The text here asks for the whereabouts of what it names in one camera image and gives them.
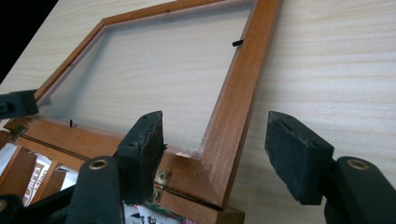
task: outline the transparent lid panel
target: transparent lid panel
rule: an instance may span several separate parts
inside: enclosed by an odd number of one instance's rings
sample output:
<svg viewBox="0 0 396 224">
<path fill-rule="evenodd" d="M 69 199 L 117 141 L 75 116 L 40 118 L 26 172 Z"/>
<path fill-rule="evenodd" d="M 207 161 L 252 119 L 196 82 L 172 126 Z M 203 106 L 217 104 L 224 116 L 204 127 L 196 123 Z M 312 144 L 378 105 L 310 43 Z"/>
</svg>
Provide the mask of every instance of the transparent lid panel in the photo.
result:
<svg viewBox="0 0 396 224">
<path fill-rule="evenodd" d="M 161 110 L 166 144 L 197 150 L 249 2 L 107 26 L 39 102 L 42 117 L 127 133 Z"/>
</svg>

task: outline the wooden table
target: wooden table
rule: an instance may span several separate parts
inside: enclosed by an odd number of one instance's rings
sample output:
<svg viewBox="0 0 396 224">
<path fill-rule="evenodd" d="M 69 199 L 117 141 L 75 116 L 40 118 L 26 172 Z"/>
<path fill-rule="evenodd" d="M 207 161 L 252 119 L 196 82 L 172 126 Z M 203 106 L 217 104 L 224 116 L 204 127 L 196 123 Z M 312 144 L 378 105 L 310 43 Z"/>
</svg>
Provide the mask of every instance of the wooden table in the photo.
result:
<svg viewBox="0 0 396 224">
<path fill-rule="evenodd" d="M 164 2 L 60 0 L 0 92 L 40 87 L 102 18 Z M 323 206 L 295 202 L 265 154 L 270 110 L 317 132 L 335 159 L 370 161 L 396 186 L 395 12 L 385 0 L 283 1 L 229 201 L 245 223 L 325 223 Z"/>
</svg>

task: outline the hinge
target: hinge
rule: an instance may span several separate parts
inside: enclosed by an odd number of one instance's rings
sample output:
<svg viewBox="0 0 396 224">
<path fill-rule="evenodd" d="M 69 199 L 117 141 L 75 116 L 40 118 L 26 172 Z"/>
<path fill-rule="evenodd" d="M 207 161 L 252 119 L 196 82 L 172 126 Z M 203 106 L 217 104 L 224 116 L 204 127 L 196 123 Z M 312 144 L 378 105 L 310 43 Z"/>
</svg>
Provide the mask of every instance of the hinge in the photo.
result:
<svg viewBox="0 0 396 224">
<path fill-rule="evenodd" d="M 16 142 L 18 138 L 23 135 L 27 129 L 23 126 L 18 126 L 18 128 L 11 130 L 9 135 L 8 135 L 8 140 L 11 142 Z"/>
<path fill-rule="evenodd" d="M 159 203 L 171 178 L 171 173 L 158 170 L 154 178 L 154 202 Z"/>
</svg>

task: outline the wooden frame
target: wooden frame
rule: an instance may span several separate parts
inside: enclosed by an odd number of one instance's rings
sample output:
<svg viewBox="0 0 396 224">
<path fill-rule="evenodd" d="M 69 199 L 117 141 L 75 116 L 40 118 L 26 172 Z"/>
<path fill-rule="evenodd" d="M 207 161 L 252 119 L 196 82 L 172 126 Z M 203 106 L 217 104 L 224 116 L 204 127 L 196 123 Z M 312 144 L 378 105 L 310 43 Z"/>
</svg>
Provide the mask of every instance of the wooden frame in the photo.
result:
<svg viewBox="0 0 396 224">
<path fill-rule="evenodd" d="M 46 92 L 60 80 L 62 74 L 104 27 L 217 2 L 221 1 L 176 1 L 102 19 L 37 90 L 35 98 L 38 102 L 43 99 Z M 241 36 L 244 39 L 243 46 L 238 47 L 233 56 L 206 128 L 200 147 L 202 156 L 178 156 L 172 153 L 175 149 L 171 146 L 164 154 L 159 169 L 172 173 L 172 177 L 161 199 L 161 206 L 200 223 L 232 223 L 227 217 L 232 217 L 235 223 L 239 223 L 241 218 L 243 221 L 240 212 L 226 208 L 226 205 L 245 142 L 262 61 L 269 46 L 279 5 L 280 0 L 258 0 L 255 3 Z M 48 156 L 53 161 L 76 170 L 88 158 L 112 155 L 122 139 L 120 134 L 88 127 L 71 129 L 65 124 L 38 117 L 12 119 L 5 128 L 12 131 L 19 126 L 25 127 L 26 132 L 16 141 L 18 146 Z"/>
</svg>

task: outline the light wood tabletop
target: light wood tabletop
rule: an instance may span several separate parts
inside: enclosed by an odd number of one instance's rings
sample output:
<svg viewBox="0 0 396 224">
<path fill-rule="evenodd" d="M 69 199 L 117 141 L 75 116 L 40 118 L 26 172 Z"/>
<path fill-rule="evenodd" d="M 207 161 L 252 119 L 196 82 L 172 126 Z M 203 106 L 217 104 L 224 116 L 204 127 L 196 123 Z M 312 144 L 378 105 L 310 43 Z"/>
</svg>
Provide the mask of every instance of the light wood tabletop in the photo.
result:
<svg viewBox="0 0 396 224">
<path fill-rule="evenodd" d="M 165 2 L 60 0 L 0 92 L 38 89 L 102 18 Z M 229 205 L 246 212 L 245 223 L 325 223 L 325 199 L 299 205 L 271 166 L 269 111 L 299 119 L 334 146 L 335 159 L 375 164 L 395 187 L 396 2 L 284 0 L 280 7 Z"/>
</svg>

